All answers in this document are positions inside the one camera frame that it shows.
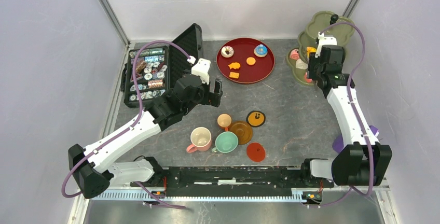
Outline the pink strawberry cake slice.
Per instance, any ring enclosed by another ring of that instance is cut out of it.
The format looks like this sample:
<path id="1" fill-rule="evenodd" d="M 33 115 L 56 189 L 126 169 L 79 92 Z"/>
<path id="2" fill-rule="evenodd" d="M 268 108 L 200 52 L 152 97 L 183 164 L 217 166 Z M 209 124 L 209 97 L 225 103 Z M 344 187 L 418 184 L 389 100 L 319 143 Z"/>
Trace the pink strawberry cake slice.
<path id="1" fill-rule="evenodd" d="M 312 83 L 312 79 L 308 77 L 308 72 L 305 72 L 304 79 L 306 83 Z"/>

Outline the yellow frosted donut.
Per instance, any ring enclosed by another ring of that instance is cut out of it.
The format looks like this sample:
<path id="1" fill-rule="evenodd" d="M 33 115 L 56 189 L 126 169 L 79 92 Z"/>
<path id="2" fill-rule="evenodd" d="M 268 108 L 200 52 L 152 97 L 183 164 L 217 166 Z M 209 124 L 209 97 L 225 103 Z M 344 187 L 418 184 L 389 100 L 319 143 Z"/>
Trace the yellow frosted donut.
<path id="1" fill-rule="evenodd" d="M 316 52 L 316 51 L 317 51 L 317 49 L 315 47 L 307 47 L 306 48 L 307 53 L 312 53 L 312 52 Z"/>

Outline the white roll cake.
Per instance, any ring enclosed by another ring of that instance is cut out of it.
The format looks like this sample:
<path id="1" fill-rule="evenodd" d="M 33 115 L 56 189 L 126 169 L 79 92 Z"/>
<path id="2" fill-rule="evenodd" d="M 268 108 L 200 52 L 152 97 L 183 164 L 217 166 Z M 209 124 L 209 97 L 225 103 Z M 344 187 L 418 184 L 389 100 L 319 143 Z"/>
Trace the white roll cake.
<path id="1" fill-rule="evenodd" d="M 295 67 L 301 70 L 307 70 L 308 64 L 301 59 L 296 60 Z"/>

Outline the orange square cracker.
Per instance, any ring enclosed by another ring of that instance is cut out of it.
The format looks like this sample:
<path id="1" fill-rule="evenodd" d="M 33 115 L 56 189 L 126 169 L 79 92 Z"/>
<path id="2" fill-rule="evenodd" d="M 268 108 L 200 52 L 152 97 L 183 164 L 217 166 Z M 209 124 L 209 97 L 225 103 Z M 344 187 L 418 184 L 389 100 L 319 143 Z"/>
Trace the orange square cracker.
<path id="1" fill-rule="evenodd" d="M 237 72 L 230 72 L 229 73 L 229 78 L 232 78 L 232 79 L 239 79 L 239 76 L 240 76 L 240 74 Z"/>

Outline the pink roll cake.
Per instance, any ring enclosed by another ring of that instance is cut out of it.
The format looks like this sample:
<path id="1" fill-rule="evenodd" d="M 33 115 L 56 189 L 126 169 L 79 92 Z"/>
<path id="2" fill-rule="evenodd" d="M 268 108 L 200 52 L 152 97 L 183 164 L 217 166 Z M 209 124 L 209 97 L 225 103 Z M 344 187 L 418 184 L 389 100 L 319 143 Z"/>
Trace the pink roll cake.
<path id="1" fill-rule="evenodd" d="M 300 56 L 299 56 L 299 50 L 296 48 L 296 49 L 293 49 L 291 52 L 290 52 L 290 55 L 289 55 L 289 58 L 290 59 L 292 59 L 292 60 L 298 60 L 298 59 L 300 59 Z"/>

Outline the orange bear cookie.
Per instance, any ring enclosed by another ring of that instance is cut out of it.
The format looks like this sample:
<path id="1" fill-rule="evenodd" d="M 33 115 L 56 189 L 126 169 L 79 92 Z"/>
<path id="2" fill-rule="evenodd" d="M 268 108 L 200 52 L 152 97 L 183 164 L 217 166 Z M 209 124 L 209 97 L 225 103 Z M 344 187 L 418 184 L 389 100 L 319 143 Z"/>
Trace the orange bear cookie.
<path id="1" fill-rule="evenodd" d="M 232 62 L 228 65 L 230 70 L 238 70 L 240 69 L 241 65 L 239 62 Z"/>

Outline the white chocolate donut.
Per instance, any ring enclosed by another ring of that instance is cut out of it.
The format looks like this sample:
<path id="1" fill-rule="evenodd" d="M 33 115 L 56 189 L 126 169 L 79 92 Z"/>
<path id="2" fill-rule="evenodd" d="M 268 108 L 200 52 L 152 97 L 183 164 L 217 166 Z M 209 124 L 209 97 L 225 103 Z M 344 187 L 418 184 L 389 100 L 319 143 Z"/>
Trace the white chocolate donut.
<path id="1" fill-rule="evenodd" d="M 231 58 L 234 55 L 234 49 L 232 46 L 223 46 L 221 48 L 221 55 L 224 58 Z"/>

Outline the round orange cookie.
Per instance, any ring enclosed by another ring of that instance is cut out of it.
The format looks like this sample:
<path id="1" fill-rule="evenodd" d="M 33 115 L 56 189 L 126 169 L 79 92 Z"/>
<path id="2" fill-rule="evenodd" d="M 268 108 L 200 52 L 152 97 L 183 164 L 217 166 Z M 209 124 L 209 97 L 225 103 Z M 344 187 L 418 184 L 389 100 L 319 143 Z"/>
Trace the round orange cookie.
<path id="1" fill-rule="evenodd" d="M 247 65 L 249 65 L 249 66 L 253 66 L 253 65 L 256 64 L 256 59 L 255 59 L 254 57 L 248 57 L 248 58 L 246 59 L 246 63 L 247 63 Z"/>

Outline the blue frosted donut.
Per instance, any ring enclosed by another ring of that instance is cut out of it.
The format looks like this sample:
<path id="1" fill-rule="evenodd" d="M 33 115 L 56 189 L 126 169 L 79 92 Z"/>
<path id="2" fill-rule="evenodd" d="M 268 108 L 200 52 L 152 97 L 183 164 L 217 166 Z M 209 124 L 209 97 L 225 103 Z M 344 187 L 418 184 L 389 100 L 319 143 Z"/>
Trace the blue frosted donut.
<path id="1" fill-rule="evenodd" d="M 255 47 L 254 54 L 260 58 L 265 57 L 268 54 L 268 49 L 265 45 L 259 44 Z"/>

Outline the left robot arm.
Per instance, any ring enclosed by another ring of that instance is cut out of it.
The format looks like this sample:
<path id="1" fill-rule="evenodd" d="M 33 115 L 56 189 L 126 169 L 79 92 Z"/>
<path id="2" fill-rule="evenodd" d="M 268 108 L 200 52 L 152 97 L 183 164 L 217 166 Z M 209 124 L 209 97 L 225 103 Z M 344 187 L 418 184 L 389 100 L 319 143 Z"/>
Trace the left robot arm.
<path id="1" fill-rule="evenodd" d="M 67 152 L 70 171 L 62 184 L 62 195 L 69 198 L 81 194 L 86 199 L 100 195 L 119 177 L 110 171 L 119 157 L 180 122 L 198 104 L 219 107 L 222 95 L 220 79 L 215 80 L 214 91 L 210 92 L 210 83 L 202 82 L 200 76 L 185 74 L 174 88 L 141 106 L 138 115 L 112 134 L 86 148 L 79 144 L 71 146 Z M 65 191 L 70 177 L 79 187 L 79 192 L 72 195 Z"/>

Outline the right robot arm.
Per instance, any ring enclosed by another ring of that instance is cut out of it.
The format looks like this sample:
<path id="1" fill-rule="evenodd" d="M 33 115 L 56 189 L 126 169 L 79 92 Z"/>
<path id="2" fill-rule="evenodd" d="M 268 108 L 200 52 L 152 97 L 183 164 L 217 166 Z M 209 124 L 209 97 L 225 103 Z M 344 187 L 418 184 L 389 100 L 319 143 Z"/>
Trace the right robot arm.
<path id="1" fill-rule="evenodd" d="M 379 186 L 392 158 L 389 145 L 380 144 L 359 107 L 355 84 L 342 72 L 346 52 L 323 45 L 310 53 L 308 76 L 317 82 L 335 113 L 343 148 L 333 159 L 305 159 L 300 181 L 312 187 L 320 179 L 339 186 Z"/>

